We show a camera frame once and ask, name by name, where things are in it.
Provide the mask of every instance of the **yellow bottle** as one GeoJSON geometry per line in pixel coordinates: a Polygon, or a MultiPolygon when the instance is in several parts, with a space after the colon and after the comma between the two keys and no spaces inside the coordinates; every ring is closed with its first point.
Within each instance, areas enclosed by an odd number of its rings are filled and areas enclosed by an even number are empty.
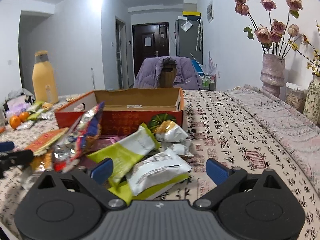
{"type": "Polygon", "coordinates": [[[37,101],[55,104],[59,101],[53,68],[48,59],[48,52],[38,51],[33,67],[32,82],[37,101]]]}

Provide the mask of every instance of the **orange box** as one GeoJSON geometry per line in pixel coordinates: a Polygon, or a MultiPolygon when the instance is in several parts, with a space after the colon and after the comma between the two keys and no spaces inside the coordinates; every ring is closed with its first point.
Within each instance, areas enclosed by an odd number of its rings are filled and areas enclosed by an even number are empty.
{"type": "Polygon", "coordinates": [[[129,135],[141,123],[151,120],[154,115],[168,113],[182,126],[183,90],[181,88],[152,88],[127,90],[94,90],[55,111],[59,128],[70,127],[82,114],[95,105],[105,102],[102,114],[102,135],[129,135]],[[74,109],[83,105],[84,111],[74,109]]]}

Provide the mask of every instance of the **floral vase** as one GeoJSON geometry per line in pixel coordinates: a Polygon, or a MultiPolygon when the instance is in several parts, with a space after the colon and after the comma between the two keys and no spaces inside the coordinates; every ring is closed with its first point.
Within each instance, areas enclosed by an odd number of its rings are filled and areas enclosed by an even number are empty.
{"type": "Polygon", "coordinates": [[[263,54],[260,77],[263,82],[262,89],[277,98],[280,96],[280,87],[285,85],[284,69],[284,58],[273,54],[263,54]]]}
{"type": "Polygon", "coordinates": [[[317,124],[320,115],[320,77],[316,75],[313,75],[313,80],[310,82],[303,114],[317,124]]]}

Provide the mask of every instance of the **refrigerator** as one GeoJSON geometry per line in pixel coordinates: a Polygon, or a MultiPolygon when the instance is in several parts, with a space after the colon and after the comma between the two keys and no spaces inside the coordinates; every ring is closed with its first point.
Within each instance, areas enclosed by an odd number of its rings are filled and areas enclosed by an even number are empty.
{"type": "Polygon", "coordinates": [[[199,21],[190,21],[192,26],[186,32],[181,28],[182,25],[186,23],[186,20],[176,20],[176,50],[177,56],[188,57],[196,60],[202,64],[203,63],[203,43],[200,46],[200,38],[198,43],[198,49],[196,51],[197,37],[198,37],[198,26],[199,21]]]}

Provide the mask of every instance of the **dark brown door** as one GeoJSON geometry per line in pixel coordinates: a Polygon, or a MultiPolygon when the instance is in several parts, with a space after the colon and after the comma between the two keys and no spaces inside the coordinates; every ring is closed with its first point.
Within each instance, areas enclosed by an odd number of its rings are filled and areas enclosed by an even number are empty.
{"type": "Polygon", "coordinates": [[[133,60],[136,77],[148,57],[169,56],[169,24],[133,25],[133,60]]]}

